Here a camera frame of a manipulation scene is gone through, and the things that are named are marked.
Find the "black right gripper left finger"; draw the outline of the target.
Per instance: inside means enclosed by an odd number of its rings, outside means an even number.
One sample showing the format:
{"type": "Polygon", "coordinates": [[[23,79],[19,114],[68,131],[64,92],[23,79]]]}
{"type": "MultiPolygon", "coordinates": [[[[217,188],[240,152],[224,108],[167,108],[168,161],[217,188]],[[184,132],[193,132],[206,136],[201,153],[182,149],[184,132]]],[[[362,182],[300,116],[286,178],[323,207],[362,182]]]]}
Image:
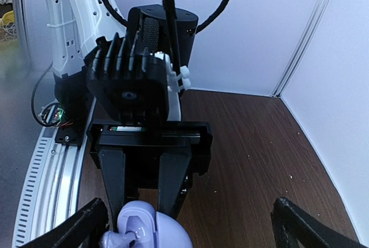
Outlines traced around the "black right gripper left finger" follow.
{"type": "Polygon", "coordinates": [[[96,197],[59,226],[23,247],[99,247],[107,226],[107,207],[96,197]]]}

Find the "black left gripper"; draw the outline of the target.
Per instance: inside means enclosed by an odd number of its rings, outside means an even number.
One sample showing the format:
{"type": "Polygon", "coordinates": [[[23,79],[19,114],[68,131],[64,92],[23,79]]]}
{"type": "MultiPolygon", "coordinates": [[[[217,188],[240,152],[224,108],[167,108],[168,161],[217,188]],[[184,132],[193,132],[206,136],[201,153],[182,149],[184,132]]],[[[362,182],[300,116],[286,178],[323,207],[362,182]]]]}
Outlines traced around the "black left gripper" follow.
{"type": "Polygon", "coordinates": [[[141,127],[97,119],[89,125],[87,136],[91,157],[103,176],[114,231],[125,204],[126,156],[129,184],[158,186],[158,210],[173,219],[177,219],[186,197],[186,193],[181,194],[186,175],[204,175],[210,166],[213,135],[207,122],[141,127]],[[190,149],[180,148],[185,145],[190,149]]]}

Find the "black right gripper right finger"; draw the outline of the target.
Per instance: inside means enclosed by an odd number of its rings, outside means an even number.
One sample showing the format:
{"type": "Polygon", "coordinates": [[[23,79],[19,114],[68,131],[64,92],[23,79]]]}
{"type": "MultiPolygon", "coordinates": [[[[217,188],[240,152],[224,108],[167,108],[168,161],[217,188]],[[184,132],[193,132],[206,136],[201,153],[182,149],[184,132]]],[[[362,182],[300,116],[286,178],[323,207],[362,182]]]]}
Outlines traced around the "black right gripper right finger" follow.
{"type": "Polygon", "coordinates": [[[276,247],[364,247],[313,218],[285,197],[279,197],[271,212],[276,247]]]}

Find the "lilac earbud charging case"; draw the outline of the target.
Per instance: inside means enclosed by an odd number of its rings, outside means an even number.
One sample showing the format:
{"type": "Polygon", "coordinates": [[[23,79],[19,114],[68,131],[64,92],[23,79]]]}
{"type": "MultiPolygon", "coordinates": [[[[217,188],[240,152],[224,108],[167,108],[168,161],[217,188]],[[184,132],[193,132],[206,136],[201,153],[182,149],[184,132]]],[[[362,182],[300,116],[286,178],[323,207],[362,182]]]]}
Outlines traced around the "lilac earbud charging case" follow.
{"type": "Polygon", "coordinates": [[[192,247],[187,231],[173,218],[144,201],[132,201],[121,209],[117,233],[143,232],[146,237],[134,247],[192,247]]]}

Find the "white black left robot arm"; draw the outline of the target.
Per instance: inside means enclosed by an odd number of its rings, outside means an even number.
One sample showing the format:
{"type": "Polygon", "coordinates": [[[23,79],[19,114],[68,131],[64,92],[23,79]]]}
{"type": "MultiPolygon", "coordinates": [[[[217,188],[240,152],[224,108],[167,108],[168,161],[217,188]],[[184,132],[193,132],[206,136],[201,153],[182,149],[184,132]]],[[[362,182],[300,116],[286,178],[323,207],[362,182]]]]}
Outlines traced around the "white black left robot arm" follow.
{"type": "Polygon", "coordinates": [[[36,120],[56,129],[57,144],[90,143],[113,219],[140,189],[156,189],[159,212],[176,219],[211,159],[210,125],[182,118],[198,17],[174,0],[127,17],[115,0],[46,4],[56,102],[36,120]]]}

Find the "left controller circuit board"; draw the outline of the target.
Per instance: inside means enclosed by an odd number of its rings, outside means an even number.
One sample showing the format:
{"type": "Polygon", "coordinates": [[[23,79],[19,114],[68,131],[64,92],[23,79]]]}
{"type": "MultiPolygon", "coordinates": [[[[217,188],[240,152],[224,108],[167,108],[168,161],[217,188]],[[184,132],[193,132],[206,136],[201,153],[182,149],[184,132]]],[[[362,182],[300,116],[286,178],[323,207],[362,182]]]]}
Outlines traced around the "left controller circuit board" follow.
{"type": "Polygon", "coordinates": [[[64,109],[58,102],[52,102],[42,107],[39,114],[41,123],[45,127],[58,127],[62,124],[64,109]]]}

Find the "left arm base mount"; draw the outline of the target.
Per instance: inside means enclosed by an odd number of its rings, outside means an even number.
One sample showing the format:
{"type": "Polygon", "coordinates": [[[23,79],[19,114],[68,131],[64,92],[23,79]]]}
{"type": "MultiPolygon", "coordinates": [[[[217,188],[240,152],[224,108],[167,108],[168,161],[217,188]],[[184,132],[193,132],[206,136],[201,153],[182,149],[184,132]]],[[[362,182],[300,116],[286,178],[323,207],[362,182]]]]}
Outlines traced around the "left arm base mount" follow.
{"type": "Polygon", "coordinates": [[[58,144],[80,146],[86,135],[86,124],[82,121],[73,122],[71,125],[59,127],[55,136],[58,144]]]}

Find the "left aluminium corner post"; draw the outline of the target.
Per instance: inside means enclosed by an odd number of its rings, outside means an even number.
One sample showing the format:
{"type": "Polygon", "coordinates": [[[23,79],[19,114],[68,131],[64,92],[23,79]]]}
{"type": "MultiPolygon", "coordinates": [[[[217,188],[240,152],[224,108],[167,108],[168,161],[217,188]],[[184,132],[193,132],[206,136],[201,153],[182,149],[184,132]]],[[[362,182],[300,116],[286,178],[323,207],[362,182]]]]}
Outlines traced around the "left aluminium corner post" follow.
{"type": "Polygon", "coordinates": [[[301,63],[326,11],[330,0],[316,0],[299,41],[276,84],[271,97],[280,98],[301,63]]]}

